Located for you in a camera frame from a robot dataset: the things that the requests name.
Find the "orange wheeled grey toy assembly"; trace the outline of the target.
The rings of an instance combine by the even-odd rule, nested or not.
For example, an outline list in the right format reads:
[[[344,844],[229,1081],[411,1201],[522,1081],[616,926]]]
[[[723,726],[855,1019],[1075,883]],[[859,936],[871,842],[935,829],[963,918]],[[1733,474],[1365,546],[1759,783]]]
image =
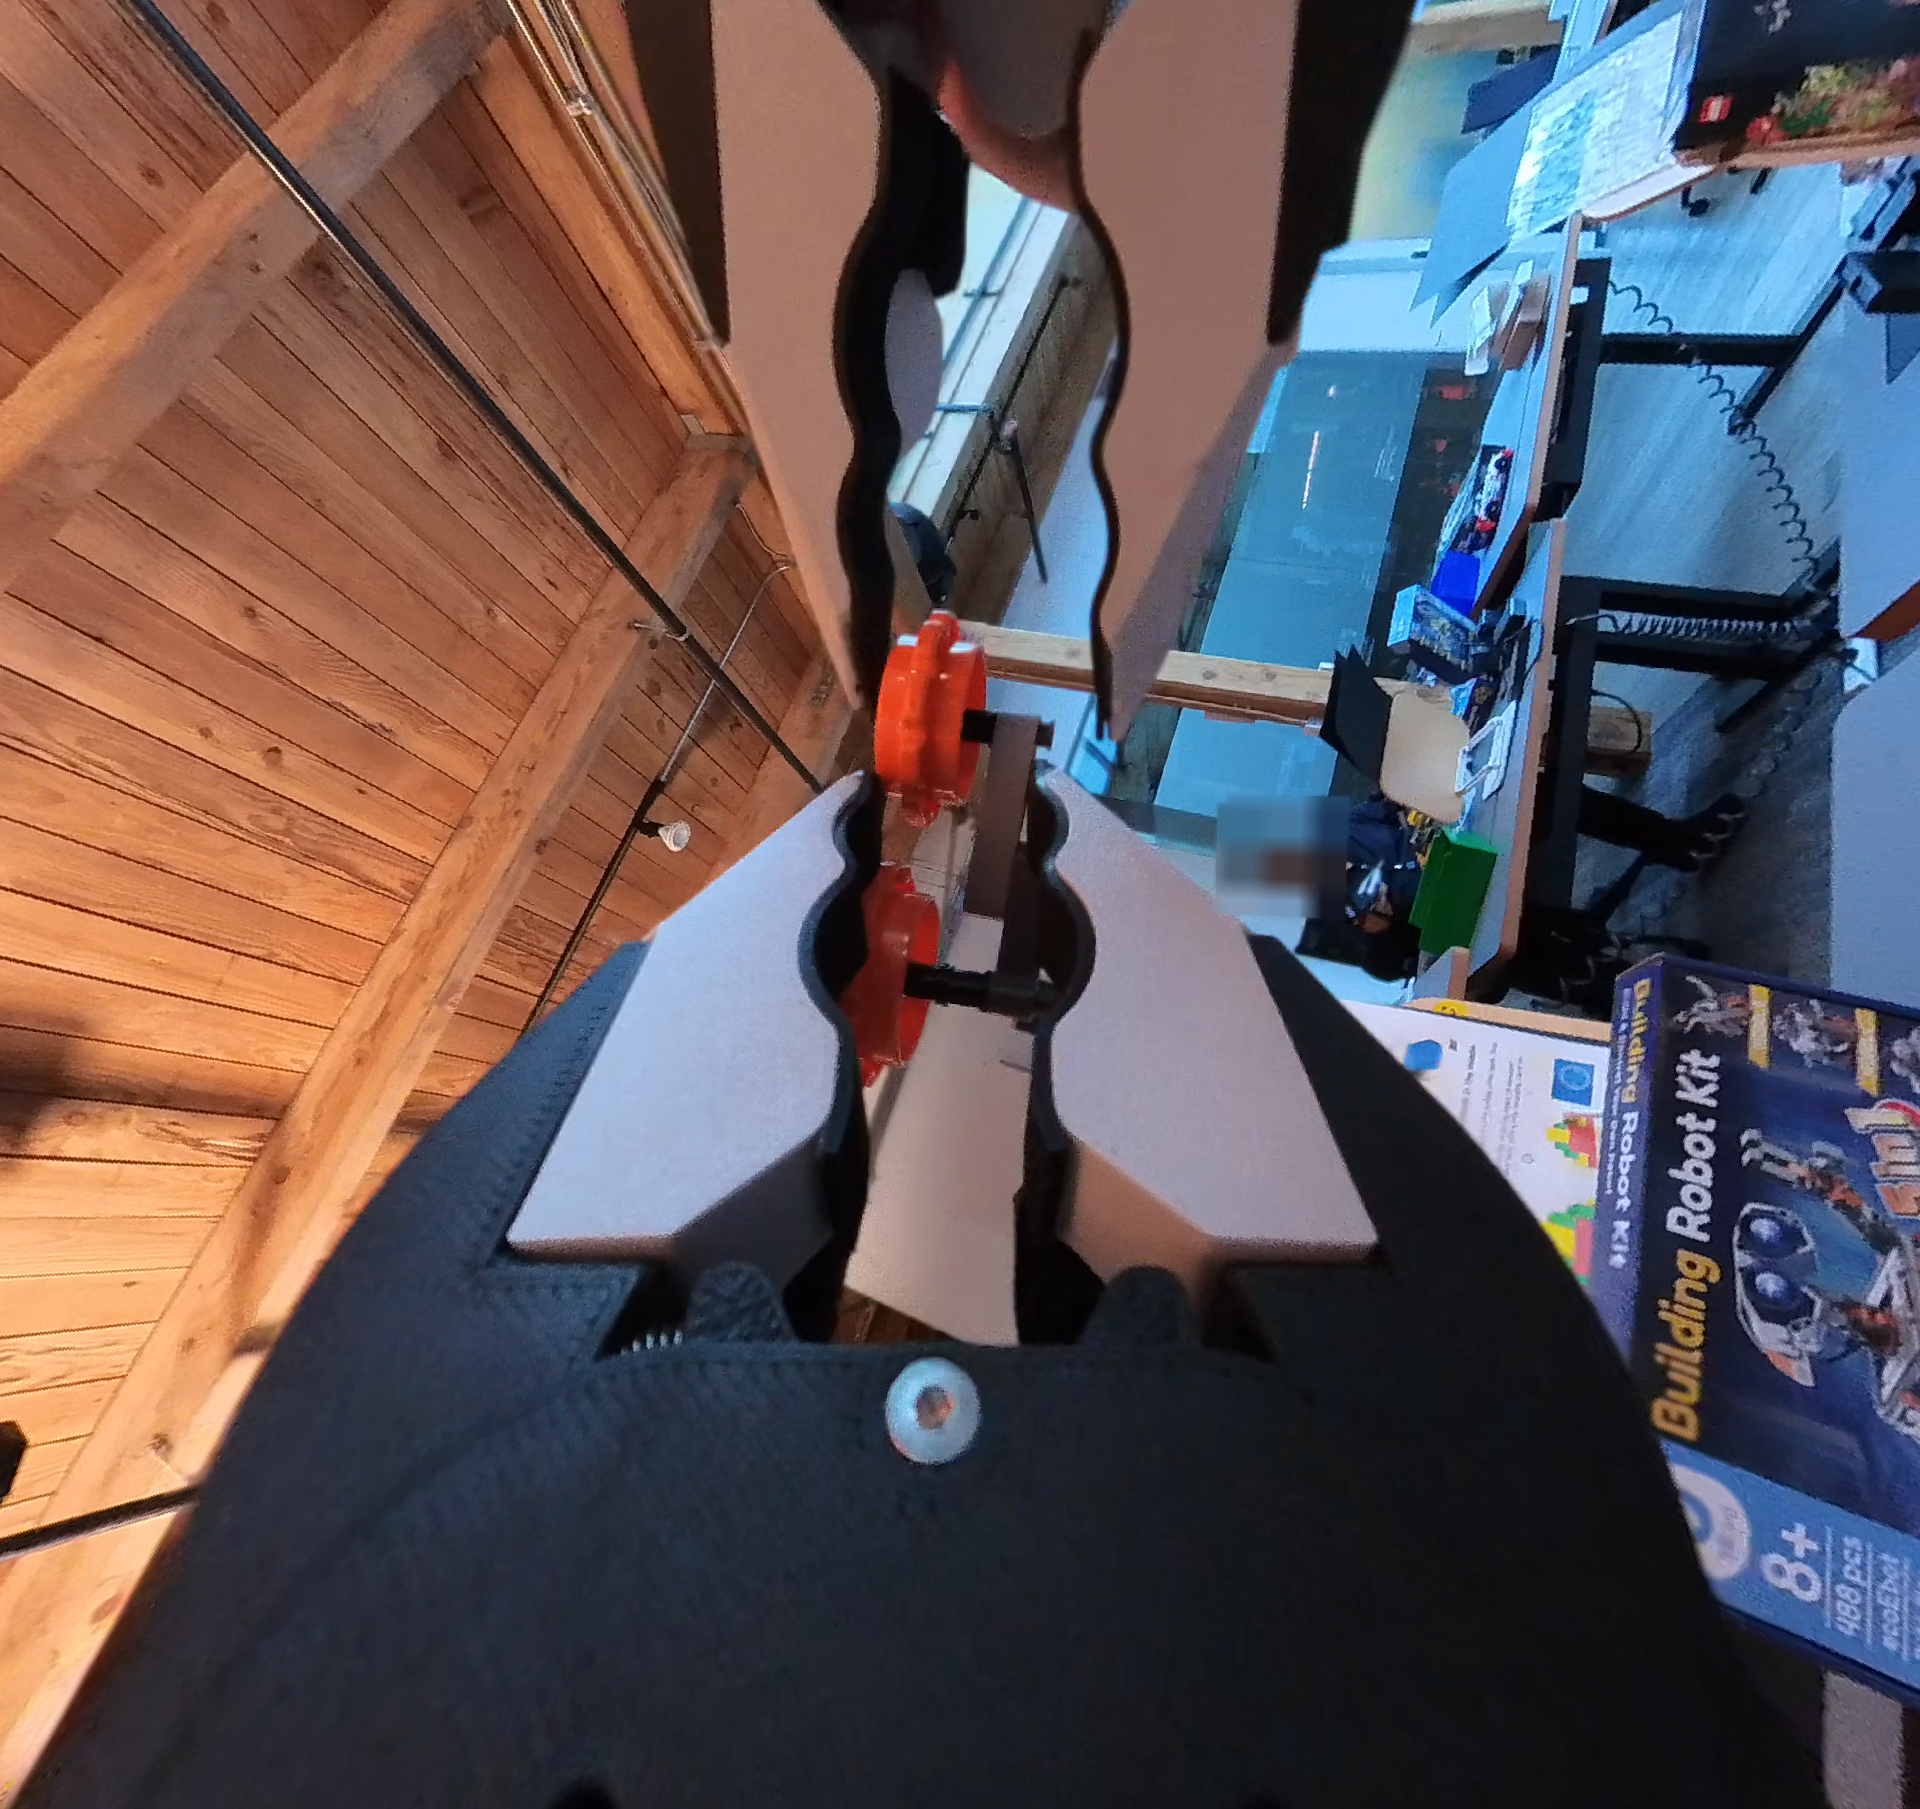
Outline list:
[[[899,863],[878,864],[861,894],[861,966],[835,993],[861,1084],[873,1087],[915,1054],[934,1006],[970,1008],[1032,1029],[1058,1004],[1064,956],[1046,953],[1056,907],[1045,855],[1054,826],[1038,754],[1052,728],[990,711],[983,646],[947,610],[899,637],[878,697],[876,771],[904,821],[921,827],[975,806],[960,907],[1001,926],[995,965],[941,955],[941,909]]]

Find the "blue printed toy box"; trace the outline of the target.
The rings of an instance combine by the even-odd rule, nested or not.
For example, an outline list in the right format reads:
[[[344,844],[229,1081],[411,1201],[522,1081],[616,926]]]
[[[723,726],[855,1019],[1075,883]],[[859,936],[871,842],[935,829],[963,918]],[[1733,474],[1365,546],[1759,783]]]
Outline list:
[[[1591,1295],[1722,1605],[1915,1705],[1918,1023],[1619,975]]]

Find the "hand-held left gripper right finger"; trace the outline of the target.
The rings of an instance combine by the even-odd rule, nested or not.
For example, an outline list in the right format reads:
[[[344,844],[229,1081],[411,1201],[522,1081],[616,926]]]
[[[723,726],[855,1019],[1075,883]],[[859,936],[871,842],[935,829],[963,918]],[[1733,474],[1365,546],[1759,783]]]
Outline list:
[[[1035,888],[1046,977],[1019,1187],[1019,1338],[1075,1339],[1130,1270],[1206,1318],[1231,1272],[1365,1263],[1352,1173],[1252,942],[1066,773]]]

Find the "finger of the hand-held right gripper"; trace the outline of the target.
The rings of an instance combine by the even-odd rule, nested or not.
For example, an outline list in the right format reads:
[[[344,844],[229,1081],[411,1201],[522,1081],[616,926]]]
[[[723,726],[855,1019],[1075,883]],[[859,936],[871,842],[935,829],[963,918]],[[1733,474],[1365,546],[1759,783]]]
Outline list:
[[[1123,737],[1177,641],[1254,419],[1300,0],[1131,0],[1080,86],[1080,194],[1112,262],[1118,380],[1094,441],[1108,556],[1100,720]]]
[[[841,687],[892,646],[884,311],[855,311],[886,171],[873,72],[817,0],[709,0],[726,265],[722,359]]]

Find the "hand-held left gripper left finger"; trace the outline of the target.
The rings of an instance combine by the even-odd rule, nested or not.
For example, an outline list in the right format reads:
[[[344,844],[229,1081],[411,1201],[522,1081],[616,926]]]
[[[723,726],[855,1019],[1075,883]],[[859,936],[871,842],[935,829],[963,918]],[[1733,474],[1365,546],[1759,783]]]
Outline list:
[[[861,1068],[835,993],[868,956],[886,793],[852,771],[641,947],[506,1242],[683,1290],[748,1263],[828,1339],[865,1208]]]

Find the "wooden black chair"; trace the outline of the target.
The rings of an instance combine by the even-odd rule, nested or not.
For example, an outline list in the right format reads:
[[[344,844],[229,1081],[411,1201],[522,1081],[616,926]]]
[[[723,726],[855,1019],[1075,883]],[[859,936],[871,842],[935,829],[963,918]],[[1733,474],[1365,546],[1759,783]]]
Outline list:
[[[1330,666],[1319,735],[1402,810],[1440,826],[1460,821],[1466,806],[1460,754],[1469,729],[1453,712],[1450,691],[1376,678],[1349,649]]]

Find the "dark flower print box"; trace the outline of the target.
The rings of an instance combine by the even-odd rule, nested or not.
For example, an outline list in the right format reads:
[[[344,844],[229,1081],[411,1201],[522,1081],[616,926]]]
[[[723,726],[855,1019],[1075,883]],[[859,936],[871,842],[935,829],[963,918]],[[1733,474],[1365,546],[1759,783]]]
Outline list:
[[[1683,161],[1913,154],[1918,0],[1686,0],[1668,115]]]

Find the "white instruction board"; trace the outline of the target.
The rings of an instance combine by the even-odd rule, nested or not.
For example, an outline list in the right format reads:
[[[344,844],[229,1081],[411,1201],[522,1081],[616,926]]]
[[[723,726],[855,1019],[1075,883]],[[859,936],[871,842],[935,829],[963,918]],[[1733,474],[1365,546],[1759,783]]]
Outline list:
[[[1351,1016],[1365,1054],[1338,1133],[1387,1264],[1478,1332],[1599,1339],[1606,1043],[1423,1004]]]

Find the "green plastic bin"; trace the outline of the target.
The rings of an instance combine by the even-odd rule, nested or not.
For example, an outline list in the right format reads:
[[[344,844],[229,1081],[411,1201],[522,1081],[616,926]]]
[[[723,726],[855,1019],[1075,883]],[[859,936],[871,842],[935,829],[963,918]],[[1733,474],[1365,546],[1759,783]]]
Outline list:
[[[1499,848],[1466,827],[1431,837],[1409,912],[1423,956],[1472,947],[1499,861]]]

